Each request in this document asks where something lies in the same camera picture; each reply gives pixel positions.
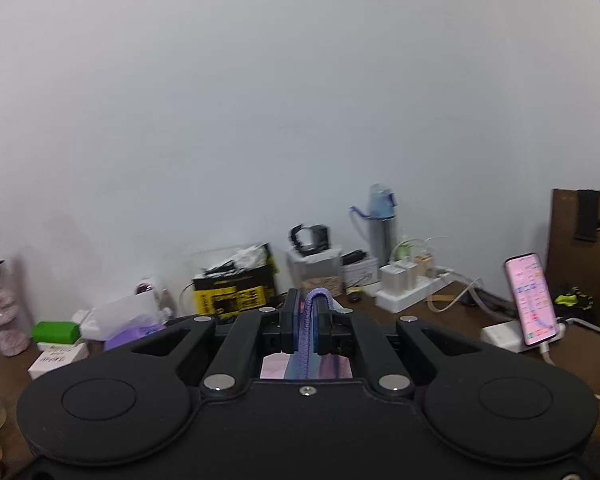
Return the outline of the pink blue purple garment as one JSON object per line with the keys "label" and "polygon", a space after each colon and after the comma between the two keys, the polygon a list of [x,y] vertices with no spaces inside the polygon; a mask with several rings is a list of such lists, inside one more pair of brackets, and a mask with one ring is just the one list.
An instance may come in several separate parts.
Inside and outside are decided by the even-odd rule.
{"label": "pink blue purple garment", "polygon": [[343,313],[344,307],[332,299],[324,287],[314,288],[300,302],[298,349],[293,354],[275,353],[263,359],[260,377],[263,379],[349,379],[352,377],[349,360],[338,354],[317,353],[319,307],[327,313]]}

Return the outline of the black yellow cardboard box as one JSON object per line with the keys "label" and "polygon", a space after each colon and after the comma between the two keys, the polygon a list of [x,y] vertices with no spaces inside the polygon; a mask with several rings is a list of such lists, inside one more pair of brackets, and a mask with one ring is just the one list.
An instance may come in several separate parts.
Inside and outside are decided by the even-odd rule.
{"label": "black yellow cardboard box", "polygon": [[278,269],[266,243],[198,252],[192,263],[198,314],[231,320],[242,312],[278,305]]}

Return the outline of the white power strip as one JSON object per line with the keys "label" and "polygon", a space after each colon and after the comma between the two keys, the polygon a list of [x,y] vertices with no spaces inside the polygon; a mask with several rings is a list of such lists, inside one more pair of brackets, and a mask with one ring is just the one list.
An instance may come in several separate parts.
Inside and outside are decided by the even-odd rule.
{"label": "white power strip", "polygon": [[443,273],[433,280],[420,276],[415,288],[401,292],[400,295],[393,295],[382,289],[378,290],[375,295],[375,306],[389,313],[400,313],[414,306],[414,304],[425,301],[428,296],[440,292],[452,281],[454,281],[454,278],[449,273]]}

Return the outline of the clear plastic food container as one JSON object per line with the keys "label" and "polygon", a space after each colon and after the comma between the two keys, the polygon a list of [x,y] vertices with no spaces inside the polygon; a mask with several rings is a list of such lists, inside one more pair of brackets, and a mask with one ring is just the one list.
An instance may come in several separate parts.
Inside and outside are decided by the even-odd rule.
{"label": "clear plastic food container", "polygon": [[342,248],[334,246],[315,255],[302,256],[294,248],[286,251],[286,261],[294,288],[307,294],[324,288],[337,297],[342,293]]}

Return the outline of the small white box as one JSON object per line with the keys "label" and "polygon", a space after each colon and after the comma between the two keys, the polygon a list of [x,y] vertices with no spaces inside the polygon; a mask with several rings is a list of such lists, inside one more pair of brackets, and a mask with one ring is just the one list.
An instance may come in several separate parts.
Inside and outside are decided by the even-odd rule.
{"label": "small white box", "polygon": [[365,287],[379,282],[379,266],[375,257],[366,257],[342,267],[345,288]]}

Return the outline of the white charger plugs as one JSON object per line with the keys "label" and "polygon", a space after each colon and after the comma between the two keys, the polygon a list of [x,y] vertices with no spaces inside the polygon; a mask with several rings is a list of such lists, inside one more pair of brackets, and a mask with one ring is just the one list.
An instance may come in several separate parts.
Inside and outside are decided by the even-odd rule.
{"label": "white charger plugs", "polygon": [[400,296],[428,285],[433,277],[434,257],[431,254],[391,261],[380,269],[380,290]]}

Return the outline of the black watch on stand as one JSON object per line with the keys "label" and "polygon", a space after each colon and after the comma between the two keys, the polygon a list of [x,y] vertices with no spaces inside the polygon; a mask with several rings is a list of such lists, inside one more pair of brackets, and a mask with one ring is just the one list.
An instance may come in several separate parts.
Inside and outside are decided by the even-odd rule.
{"label": "black watch on stand", "polygon": [[289,231],[289,241],[301,257],[309,257],[326,252],[330,244],[329,227],[324,224],[305,226],[298,224]]}

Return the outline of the blue water bottle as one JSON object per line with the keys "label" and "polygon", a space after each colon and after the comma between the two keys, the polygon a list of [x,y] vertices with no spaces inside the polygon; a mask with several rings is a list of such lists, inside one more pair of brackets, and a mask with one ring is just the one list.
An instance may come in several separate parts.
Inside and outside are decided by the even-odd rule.
{"label": "blue water bottle", "polygon": [[370,248],[378,266],[385,266],[396,246],[396,199],[393,190],[383,184],[373,184],[368,191],[367,210],[351,206],[352,226]]}

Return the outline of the purple tissue pack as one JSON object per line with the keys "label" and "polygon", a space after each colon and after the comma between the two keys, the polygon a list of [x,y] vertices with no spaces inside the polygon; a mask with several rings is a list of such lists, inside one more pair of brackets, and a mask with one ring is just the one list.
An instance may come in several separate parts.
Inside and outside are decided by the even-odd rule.
{"label": "purple tissue pack", "polygon": [[164,329],[163,325],[151,324],[147,326],[131,326],[121,332],[108,338],[104,343],[104,350],[109,351],[115,348],[137,341],[155,333],[159,333]]}

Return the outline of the white phone stand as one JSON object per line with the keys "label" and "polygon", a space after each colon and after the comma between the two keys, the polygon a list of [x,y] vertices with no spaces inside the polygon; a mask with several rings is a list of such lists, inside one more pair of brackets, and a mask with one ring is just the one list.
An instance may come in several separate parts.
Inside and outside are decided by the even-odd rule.
{"label": "white phone stand", "polygon": [[521,327],[518,321],[508,321],[505,323],[489,325],[480,330],[480,340],[487,344],[493,344],[495,347],[508,350],[514,353],[527,352],[532,349],[539,349],[542,344],[550,344],[561,340],[565,336],[566,324],[558,324],[557,335],[547,341],[538,342],[529,346],[522,338]]}

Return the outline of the smartphone with pink screen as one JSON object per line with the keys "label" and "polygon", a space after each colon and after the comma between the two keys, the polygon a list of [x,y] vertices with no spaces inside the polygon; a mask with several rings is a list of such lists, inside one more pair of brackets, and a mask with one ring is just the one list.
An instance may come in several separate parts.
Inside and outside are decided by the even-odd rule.
{"label": "smartphone with pink screen", "polygon": [[537,254],[508,258],[504,270],[517,308],[522,339],[527,347],[559,334],[554,304],[541,259]]}

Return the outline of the white flat box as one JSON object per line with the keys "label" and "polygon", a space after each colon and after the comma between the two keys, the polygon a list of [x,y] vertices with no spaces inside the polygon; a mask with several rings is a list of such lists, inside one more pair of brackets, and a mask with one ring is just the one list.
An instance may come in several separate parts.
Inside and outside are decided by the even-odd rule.
{"label": "white flat box", "polygon": [[88,356],[88,347],[84,342],[73,346],[49,346],[28,368],[32,380],[53,370],[84,360]]}

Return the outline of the green box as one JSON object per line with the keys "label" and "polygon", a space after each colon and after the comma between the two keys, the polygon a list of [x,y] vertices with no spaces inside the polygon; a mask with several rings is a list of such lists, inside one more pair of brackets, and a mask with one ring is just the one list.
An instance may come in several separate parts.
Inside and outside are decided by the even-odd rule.
{"label": "green box", "polygon": [[32,328],[35,342],[75,344],[81,338],[79,325],[68,321],[41,321]]}

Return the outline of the pink ceramic vase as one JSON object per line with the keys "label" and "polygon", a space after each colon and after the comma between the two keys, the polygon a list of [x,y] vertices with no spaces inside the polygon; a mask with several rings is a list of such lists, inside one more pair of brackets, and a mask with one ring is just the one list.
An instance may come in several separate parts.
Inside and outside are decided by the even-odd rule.
{"label": "pink ceramic vase", "polygon": [[23,328],[16,294],[7,285],[0,270],[0,351],[11,358],[26,351],[30,337]]}

